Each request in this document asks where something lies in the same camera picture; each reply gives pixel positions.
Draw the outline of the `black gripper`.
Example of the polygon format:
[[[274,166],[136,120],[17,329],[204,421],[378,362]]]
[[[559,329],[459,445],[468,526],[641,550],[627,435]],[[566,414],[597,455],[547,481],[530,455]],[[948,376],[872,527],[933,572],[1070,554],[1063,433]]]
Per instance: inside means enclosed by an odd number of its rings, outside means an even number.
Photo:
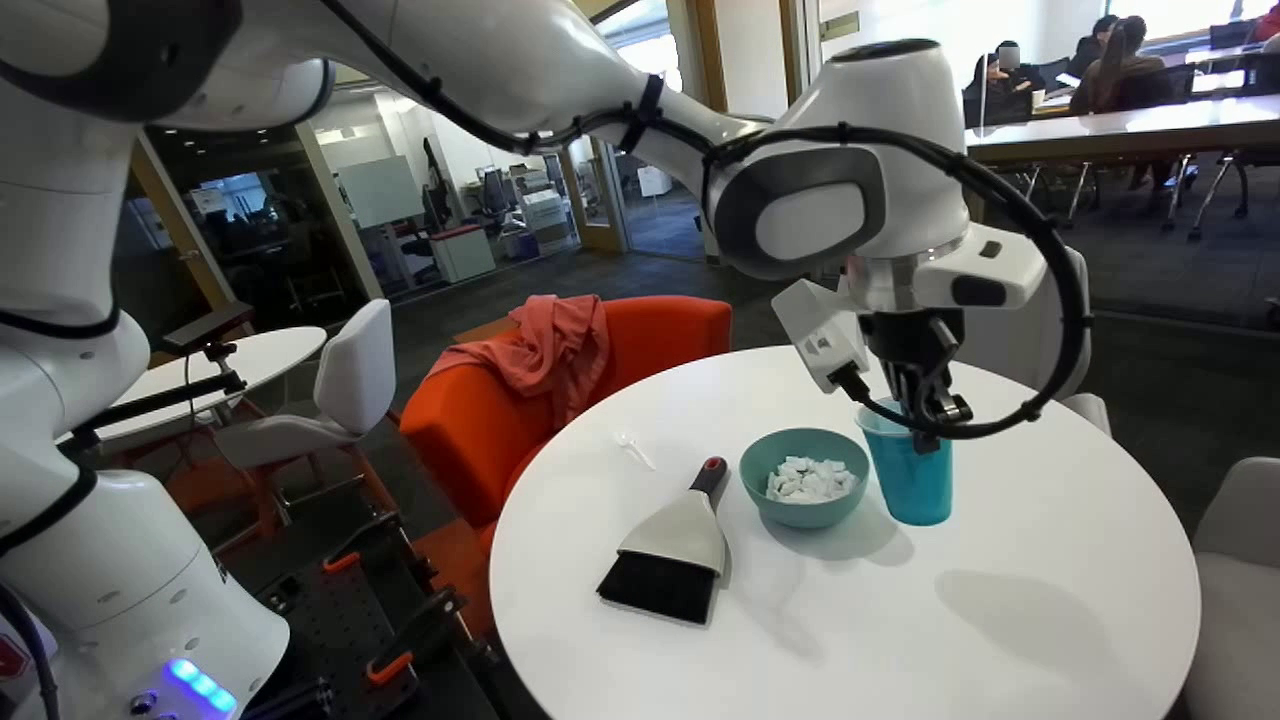
[[[971,425],[971,404],[952,388],[948,362],[964,344],[964,315],[955,309],[877,311],[861,320],[868,348],[894,376],[894,398],[914,433],[928,430],[922,376],[933,376],[935,421]]]

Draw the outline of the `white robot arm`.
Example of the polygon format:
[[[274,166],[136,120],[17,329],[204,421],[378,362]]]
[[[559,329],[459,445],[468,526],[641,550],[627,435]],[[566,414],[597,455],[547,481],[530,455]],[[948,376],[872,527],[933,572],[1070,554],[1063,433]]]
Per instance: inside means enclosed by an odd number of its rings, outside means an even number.
[[[991,178],[928,41],[848,48],[747,120],[621,62],[576,0],[0,0],[0,32],[4,720],[241,720],[294,646],[157,475],[81,455],[148,362],[113,291],[148,130],[297,126],[358,67],[504,152],[600,135],[700,195],[814,369],[884,369],[935,435],[959,418],[917,331],[1063,273],[1044,217],[971,219]]]

